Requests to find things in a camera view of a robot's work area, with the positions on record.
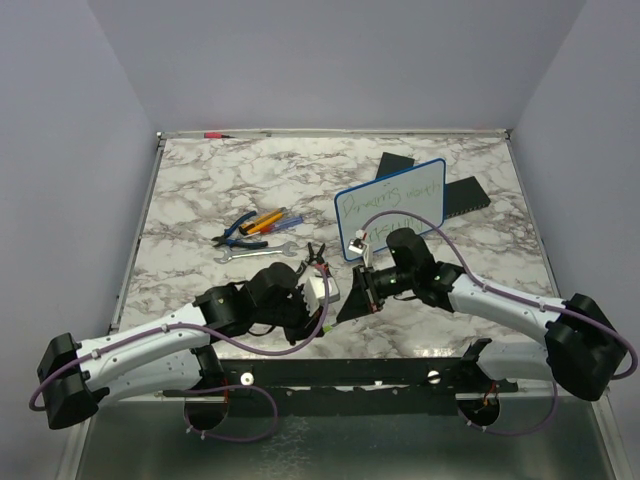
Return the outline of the blue framed whiteboard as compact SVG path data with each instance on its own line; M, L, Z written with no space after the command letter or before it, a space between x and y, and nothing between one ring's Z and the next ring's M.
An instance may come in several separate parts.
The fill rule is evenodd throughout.
M360 256L349 249L356 233L366 231L372 251L386 247L386 238L398 228L428 232L445 220L446 162L437 158L336 194L334 206L343 258Z

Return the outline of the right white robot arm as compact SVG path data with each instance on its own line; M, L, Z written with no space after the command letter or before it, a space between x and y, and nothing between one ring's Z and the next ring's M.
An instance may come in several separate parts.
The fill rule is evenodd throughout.
M540 297L492 286L462 265L434 259L410 228L386 239L393 266L356 266L340 323L382 310L387 298L406 291L423 304L492 321L527 336L525 342L489 342L459 367L461 383L481 391L494 380L555 381L586 401L601 397L629 349L590 297Z

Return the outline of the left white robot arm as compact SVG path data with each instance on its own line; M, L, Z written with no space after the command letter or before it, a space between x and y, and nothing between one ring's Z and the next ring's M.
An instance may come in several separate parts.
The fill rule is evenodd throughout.
M331 303L340 297L328 269L301 279L276 262L249 280L214 286L164 317L124 332L77 341L52 339L37 367L40 382L29 407L52 430L79 424L100 407L155 392L206 395L229 383L213 348L218 341L261 355L239 342L256 325L280 328L299 351L321 335Z

